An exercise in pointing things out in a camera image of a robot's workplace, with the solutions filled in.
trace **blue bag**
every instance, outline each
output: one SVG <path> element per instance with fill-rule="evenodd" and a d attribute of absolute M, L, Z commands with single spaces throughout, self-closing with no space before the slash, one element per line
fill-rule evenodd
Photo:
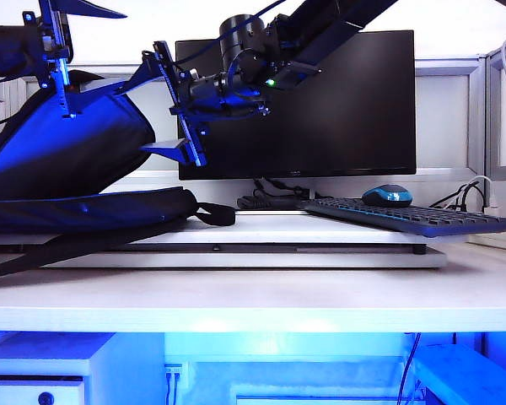
<path fill-rule="evenodd" d="M 77 87 L 101 79 L 70 74 Z M 233 224 L 233 208 L 199 203 L 181 187 L 99 194 L 138 168 L 149 156 L 140 148 L 154 141 L 126 95 L 95 96 L 65 121 L 56 91 L 36 92 L 0 133 L 0 233 L 60 236 L 0 263 L 0 276 L 177 230 L 192 215 Z"/>

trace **power outlet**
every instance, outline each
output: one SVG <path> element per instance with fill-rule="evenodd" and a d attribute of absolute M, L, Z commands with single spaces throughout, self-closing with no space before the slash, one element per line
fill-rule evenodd
<path fill-rule="evenodd" d="M 178 380 L 178 392 L 180 392 L 180 389 L 186 389 L 189 386 L 187 369 L 187 363 L 165 365 L 165 374 L 170 374 L 171 387 L 175 385 L 175 374 L 180 375 L 180 379 Z"/>

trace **black monitor screen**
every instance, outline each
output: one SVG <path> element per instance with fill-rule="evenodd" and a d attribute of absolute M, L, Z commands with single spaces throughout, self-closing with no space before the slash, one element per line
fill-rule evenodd
<path fill-rule="evenodd" d="M 177 41 L 176 58 L 207 41 Z M 219 47 L 183 67 L 202 76 L 220 72 Z M 320 69 L 296 89 L 269 89 L 268 116 L 210 123 L 210 134 L 202 137 L 207 166 L 181 165 L 180 178 L 415 173 L 412 31 L 357 34 Z"/>

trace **drawer knob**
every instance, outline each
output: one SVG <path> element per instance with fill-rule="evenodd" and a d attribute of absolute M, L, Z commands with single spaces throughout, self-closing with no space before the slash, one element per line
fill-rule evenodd
<path fill-rule="evenodd" d="M 37 397 L 37 402 L 40 405 L 52 405 L 54 403 L 54 397 L 52 396 L 52 394 L 50 392 L 42 392 Z"/>

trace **keyboard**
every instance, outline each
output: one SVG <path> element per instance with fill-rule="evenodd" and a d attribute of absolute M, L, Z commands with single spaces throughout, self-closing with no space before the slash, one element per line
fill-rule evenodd
<path fill-rule="evenodd" d="M 304 202 L 309 213 L 400 230 L 428 238 L 506 231 L 506 218 L 440 208 L 383 208 L 365 205 L 360 198 L 318 198 Z"/>

